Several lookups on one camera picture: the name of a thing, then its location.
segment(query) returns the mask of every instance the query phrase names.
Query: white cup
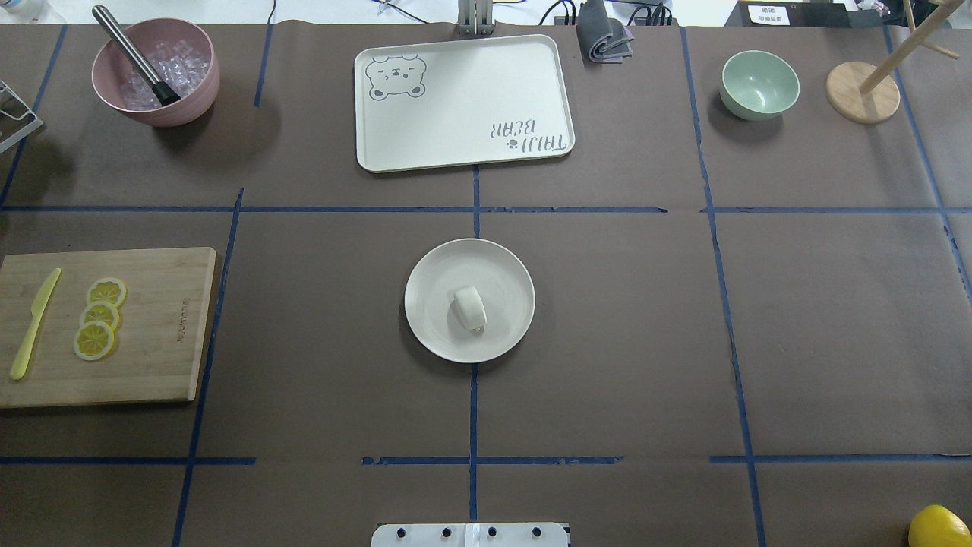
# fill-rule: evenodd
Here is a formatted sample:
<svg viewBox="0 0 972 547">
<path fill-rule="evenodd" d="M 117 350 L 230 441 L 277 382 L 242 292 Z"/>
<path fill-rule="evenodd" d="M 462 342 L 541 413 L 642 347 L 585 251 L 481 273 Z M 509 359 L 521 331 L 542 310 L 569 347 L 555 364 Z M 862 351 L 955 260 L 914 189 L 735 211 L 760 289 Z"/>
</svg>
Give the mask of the white cup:
<svg viewBox="0 0 972 547">
<path fill-rule="evenodd" d="M 468 285 L 457 290 L 452 296 L 451 307 L 466 330 L 476 332 L 486 326 L 486 309 L 475 287 Z"/>
</svg>

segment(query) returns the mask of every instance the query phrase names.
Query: yellow knife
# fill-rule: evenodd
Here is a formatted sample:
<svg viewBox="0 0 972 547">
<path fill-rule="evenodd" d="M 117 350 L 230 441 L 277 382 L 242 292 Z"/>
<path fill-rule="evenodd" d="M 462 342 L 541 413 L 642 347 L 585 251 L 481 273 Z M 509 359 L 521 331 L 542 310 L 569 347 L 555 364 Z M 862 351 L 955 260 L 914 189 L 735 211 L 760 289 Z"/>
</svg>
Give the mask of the yellow knife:
<svg viewBox="0 0 972 547">
<path fill-rule="evenodd" d="M 51 299 L 51 293 L 54 292 L 54 286 L 57 284 L 59 277 L 60 268 L 54 268 L 53 272 L 44 281 L 44 284 L 41 285 L 40 290 L 37 291 L 37 296 L 34 297 L 34 302 L 30 305 L 30 314 L 33 316 L 33 319 L 30 321 L 30 328 L 27 329 L 27 334 L 23 337 L 23 342 L 20 343 L 17 357 L 14 358 L 14 366 L 10 368 L 10 377 L 13 380 L 20 380 L 23 378 L 24 373 L 27 372 L 27 365 L 30 363 L 30 354 L 34 351 L 34 339 L 37 338 L 37 329 L 41 326 L 41 317 L 44 316 L 44 310 L 48 307 L 48 300 Z"/>
</svg>

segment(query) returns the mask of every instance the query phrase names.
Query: knife handle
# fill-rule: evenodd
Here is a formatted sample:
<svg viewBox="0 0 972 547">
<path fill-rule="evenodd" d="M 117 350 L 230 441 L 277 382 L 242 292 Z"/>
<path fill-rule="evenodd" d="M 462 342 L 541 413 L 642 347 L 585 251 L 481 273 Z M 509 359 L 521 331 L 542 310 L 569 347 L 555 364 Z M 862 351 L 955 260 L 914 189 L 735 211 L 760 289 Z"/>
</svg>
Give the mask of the knife handle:
<svg viewBox="0 0 972 547">
<path fill-rule="evenodd" d="M 23 342 L 17 350 L 17 357 L 14 357 L 14 366 L 10 368 L 11 380 L 20 380 L 27 372 L 27 364 L 30 363 L 30 354 L 34 351 L 34 339 L 37 338 L 37 330 L 41 326 L 41 316 L 38 315 L 30 320 L 30 327 L 27 334 L 23 335 Z"/>
</svg>

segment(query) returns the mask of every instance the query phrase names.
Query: lemon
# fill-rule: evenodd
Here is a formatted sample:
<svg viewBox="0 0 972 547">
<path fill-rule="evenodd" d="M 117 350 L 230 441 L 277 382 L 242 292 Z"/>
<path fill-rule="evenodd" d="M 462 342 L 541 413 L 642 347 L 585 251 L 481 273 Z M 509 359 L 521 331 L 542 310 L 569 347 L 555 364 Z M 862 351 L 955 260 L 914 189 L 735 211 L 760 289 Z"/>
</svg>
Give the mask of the lemon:
<svg viewBox="0 0 972 547">
<path fill-rule="evenodd" d="M 115 308 L 121 308 L 126 296 L 128 296 L 128 289 L 121 279 L 114 277 L 98 279 L 87 290 L 87 302 L 89 304 L 100 300 L 114 304 Z"/>
<path fill-rule="evenodd" d="M 972 547 L 965 523 L 941 505 L 921 509 L 908 526 L 909 547 Z"/>
<path fill-rule="evenodd" d="M 81 312 L 82 325 L 91 321 L 103 321 L 113 331 L 119 327 L 119 321 L 121 319 L 119 309 L 115 308 L 115 305 L 111 302 L 104 300 L 98 300 L 88 304 L 87 308 Z"/>
<path fill-rule="evenodd" d="M 74 335 L 74 354 L 85 361 L 96 361 L 115 346 L 115 333 L 104 321 L 89 321 Z"/>
</svg>

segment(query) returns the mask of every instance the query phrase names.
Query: green bowl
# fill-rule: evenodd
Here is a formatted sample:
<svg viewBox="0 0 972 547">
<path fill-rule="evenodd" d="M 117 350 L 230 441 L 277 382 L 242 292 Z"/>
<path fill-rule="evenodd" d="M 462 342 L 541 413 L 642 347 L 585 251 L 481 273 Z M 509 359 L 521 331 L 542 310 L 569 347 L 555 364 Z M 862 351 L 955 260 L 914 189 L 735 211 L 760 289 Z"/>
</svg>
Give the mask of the green bowl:
<svg viewBox="0 0 972 547">
<path fill-rule="evenodd" d="M 796 72 L 776 55 L 750 50 L 739 52 L 722 67 L 719 96 L 730 112 L 759 122 L 776 118 L 800 96 Z"/>
</svg>

